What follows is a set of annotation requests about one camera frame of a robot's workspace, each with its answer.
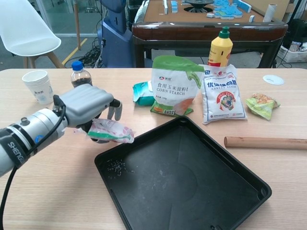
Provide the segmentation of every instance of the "blue machine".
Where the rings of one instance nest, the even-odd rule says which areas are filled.
[[[98,40],[103,40],[102,62],[106,68],[133,68],[134,51],[132,32],[127,30],[125,6],[126,0],[100,0],[108,9],[97,31]]]

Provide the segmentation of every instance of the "wooden rolling pin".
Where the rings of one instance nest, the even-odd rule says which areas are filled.
[[[225,147],[307,150],[307,139],[225,137]]]

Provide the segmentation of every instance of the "snack bag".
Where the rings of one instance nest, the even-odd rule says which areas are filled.
[[[107,119],[93,119],[87,135],[98,140],[111,140],[120,143],[134,142],[134,133],[130,128],[117,121]]]
[[[260,115],[268,121],[272,117],[273,108],[280,106],[276,100],[261,93],[254,93],[251,98],[246,99],[246,105],[252,113]]]
[[[156,57],[152,70],[155,102],[151,111],[171,116],[191,113],[189,105],[201,88],[203,75],[203,67],[186,58]]]
[[[220,119],[247,119],[236,82],[236,68],[204,66],[205,77],[201,87],[203,96],[203,123]]]
[[[152,105],[154,94],[151,81],[137,83],[133,86],[133,102],[138,105]]]

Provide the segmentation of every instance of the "stack of paper cups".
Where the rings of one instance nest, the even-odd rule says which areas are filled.
[[[53,102],[53,91],[46,71],[29,72],[23,76],[23,81],[40,104]]]
[[[276,4],[269,4],[267,11],[265,12],[265,15],[263,18],[264,23],[270,23],[272,21],[276,8],[277,8]]]

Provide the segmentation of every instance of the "white chair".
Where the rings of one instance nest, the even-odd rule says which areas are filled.
[[[35,68],[35,60],[48,56],[57,68],[64,68],[53,50],[61,45],[28,0],[0,0],[0,36],[4,47],[24,57],[24,67]]]

